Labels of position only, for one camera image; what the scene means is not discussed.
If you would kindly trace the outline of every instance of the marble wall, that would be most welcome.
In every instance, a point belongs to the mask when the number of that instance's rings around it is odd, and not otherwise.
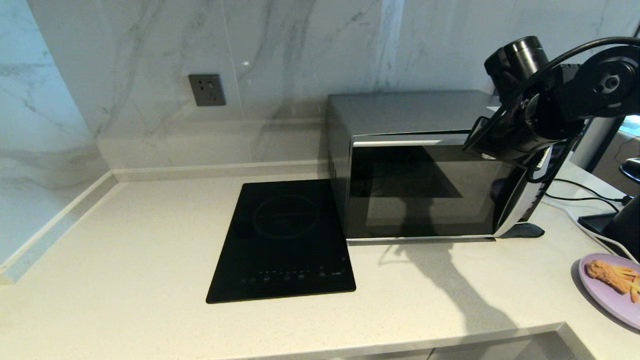
[[[328,94],[490,91],[483,62],[509,41],[553,58],[640,20],[637,0],[29,3],[114,169],[314,160]],[[226,106],[195,106],[198,73],[221,75]]]
[[[109,169],[26,0],[0,2],[0,264]]]

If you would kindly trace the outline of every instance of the white countertop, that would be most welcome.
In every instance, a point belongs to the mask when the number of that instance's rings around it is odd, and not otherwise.
[[[576,260],[605,250],[546,204],[531,218],[546,230],[541,238],[352,245],[352,293],[206,304],[241,185],[311,178],[118,184],[17,284],[0,286],[0,358],[322,359],[563,323],[597,359],[640,357],[638,332],[599,312],[572,281]]]

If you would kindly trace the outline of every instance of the wall outlet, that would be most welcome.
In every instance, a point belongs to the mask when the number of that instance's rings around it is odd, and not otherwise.
[[[219,75],[189,75],[189,82],[193,97],[196,99],[196,105],[223,106],[227,104]]]

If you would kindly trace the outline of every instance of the induction cooktop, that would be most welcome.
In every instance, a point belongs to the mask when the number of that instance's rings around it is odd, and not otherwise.
[[[355,289],[329,180],[243,185],[207,303]]]

